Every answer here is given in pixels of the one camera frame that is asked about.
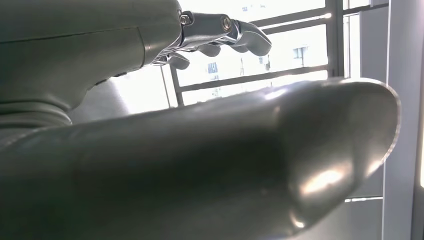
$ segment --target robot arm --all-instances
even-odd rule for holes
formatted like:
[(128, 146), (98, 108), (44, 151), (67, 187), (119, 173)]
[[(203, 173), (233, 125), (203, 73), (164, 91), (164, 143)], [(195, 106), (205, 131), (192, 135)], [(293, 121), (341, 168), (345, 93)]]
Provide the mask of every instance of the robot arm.
[(31, 103), (29, 111), (49, 113), (28, 123), (36, 127), (70, 124), (64, 113), (110, 77), (151, 63), (186, 68), (177, 51), (216, 56), (229, 45), (265, 55), (271, 48), (253, 24), (182, 12), (176, 0), (1, 1), (0, 33), (0, 115), (5, 104)]
[(305, 231), (381, 165), (399, 99), (369, 80), (300, 82), (89, 124), (88, 89), (178, 51), (271, 47), (176, 0), (0, 1), (0, 239), (261, 240)]

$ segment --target metallic surface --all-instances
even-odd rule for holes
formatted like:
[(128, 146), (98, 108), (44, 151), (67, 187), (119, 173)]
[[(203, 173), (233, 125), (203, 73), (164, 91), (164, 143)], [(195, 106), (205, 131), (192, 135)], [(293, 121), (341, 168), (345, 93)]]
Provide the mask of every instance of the metallic surface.
[(399, 131), (398, 107), (396, 94), (370, 79), (304, 81), (9, 132), (0, 148), (0, 237), (292, 236), (384, 162)]
[(190, 16), (188, 16), (188, 15), (181, 15), (180, 17), (179, 17), (179, 21), (181, 22), (181, 25), (187, 25), (187, 24), (191, 24), (192, 23), (192, 20), (190, 19)]

